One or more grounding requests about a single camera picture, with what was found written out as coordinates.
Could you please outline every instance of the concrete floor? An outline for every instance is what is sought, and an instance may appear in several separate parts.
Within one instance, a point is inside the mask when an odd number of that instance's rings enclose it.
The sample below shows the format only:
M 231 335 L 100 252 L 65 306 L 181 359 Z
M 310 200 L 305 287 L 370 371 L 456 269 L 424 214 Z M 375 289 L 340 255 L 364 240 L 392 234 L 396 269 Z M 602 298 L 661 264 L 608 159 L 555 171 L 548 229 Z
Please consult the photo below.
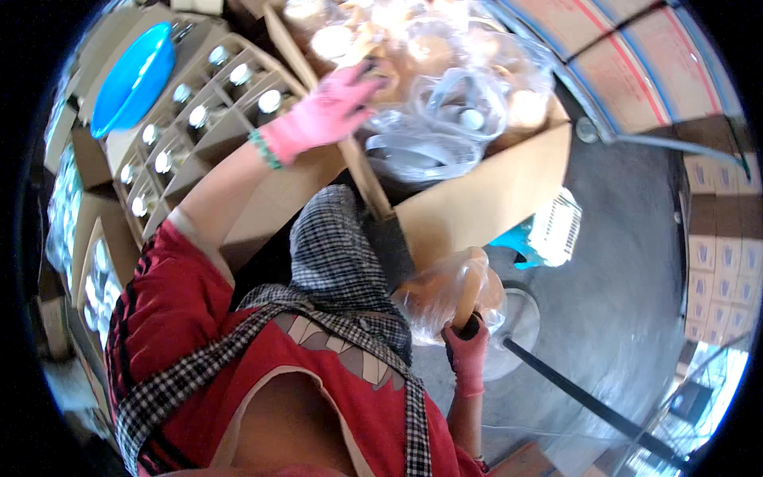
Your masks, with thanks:
M 558 94 L 574 124 L 582 116 L 579 106 L 566 90 Z M 684 343 L 674 222 L 678 159 L 652 147 L 586 144 L 573 134 L 565 186 L 583 219 L 571 262 L 519 271 L 513 251 L 486 248 L 504 283 L 519 282 L 538 302 L 533 353 L 635 422 L 662 396 Z M 445 350 L 416 346 L 414 371 L 447 412 L 454 380 Z M 533 438 L 567 477 L 575 477 L 624 438 L 527 365 L 485 388 L 483 423 L 511 427 L 485 428 L 488 462 Z

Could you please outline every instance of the pink work glove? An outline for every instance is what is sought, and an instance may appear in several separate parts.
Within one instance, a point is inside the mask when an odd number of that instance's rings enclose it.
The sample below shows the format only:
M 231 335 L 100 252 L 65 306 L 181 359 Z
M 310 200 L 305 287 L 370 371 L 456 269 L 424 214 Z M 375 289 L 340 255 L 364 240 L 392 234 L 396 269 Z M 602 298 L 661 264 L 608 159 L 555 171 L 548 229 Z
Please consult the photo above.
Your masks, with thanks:
M 450 361 L 456 374 L 456 395 L 468 398 L 485 392 L 482 385 L 482 362 L 488 351 L 490 332 L 478 312 L 472 313 L 460 334 L 448 324 L 441 332 Z
M 361 79 L 373 66 L 373 60 L 364 60 L 332 72 L 289 113 L 259 129 L 282 165 L 293 163 L 299 153 L 312 147 L 346 139 L 375 114 L 364 104 L 387 79 Z

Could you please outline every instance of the blue bowl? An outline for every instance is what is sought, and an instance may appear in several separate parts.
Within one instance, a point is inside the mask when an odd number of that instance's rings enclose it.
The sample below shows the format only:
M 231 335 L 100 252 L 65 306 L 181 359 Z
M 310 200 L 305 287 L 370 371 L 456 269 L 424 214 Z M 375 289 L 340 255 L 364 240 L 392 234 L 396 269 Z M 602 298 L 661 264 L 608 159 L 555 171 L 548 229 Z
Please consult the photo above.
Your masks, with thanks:
M 98 92 L 90 134 L 130 129 L 146 115 L 161 94 L 175 66 L 168 22 L 154 25 L 127 48 Z

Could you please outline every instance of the woman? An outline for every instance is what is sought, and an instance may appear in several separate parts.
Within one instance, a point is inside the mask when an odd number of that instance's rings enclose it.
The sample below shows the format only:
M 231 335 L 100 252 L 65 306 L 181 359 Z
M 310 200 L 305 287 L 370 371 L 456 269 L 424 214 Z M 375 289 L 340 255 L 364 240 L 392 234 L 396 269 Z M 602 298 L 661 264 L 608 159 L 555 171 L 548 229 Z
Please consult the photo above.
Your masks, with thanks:
M 217 249 L 270 169 L 348 137 L 381 86 L 365 61 L 327 76 L 193 188 L 143 248 L 106 346 L 118 442 L 134 475 L 480 475 L 486 326 L 446 328 L 446 421 L 410 373 L 410 331 L 352 192 L 316 194 L 291 230 L 290 286 L 229 313 Z

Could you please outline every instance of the green bracelet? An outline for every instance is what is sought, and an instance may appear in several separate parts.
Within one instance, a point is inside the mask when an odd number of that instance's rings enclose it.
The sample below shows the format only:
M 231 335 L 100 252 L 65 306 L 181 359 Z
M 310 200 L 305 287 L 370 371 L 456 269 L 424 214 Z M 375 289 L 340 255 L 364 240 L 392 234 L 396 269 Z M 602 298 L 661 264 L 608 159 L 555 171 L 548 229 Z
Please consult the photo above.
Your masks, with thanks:
M 259 133 L 259 130 L 255 129 L 254 131 L 249 133 L 249 142 L 252 143 L 254 147 L 257 148 L 257 150 L 259 151 L 259 155 L 262 156 L 265 162 L 268 163 L 268 167 L 270 169 L 283 168 L 283 164 L 281 164 L 278 161 L 278 158 L 275 157 L 275 154 L 270 150 L 270 148 L 268 148 L 268 144 L 262 138 L 262 135 Z

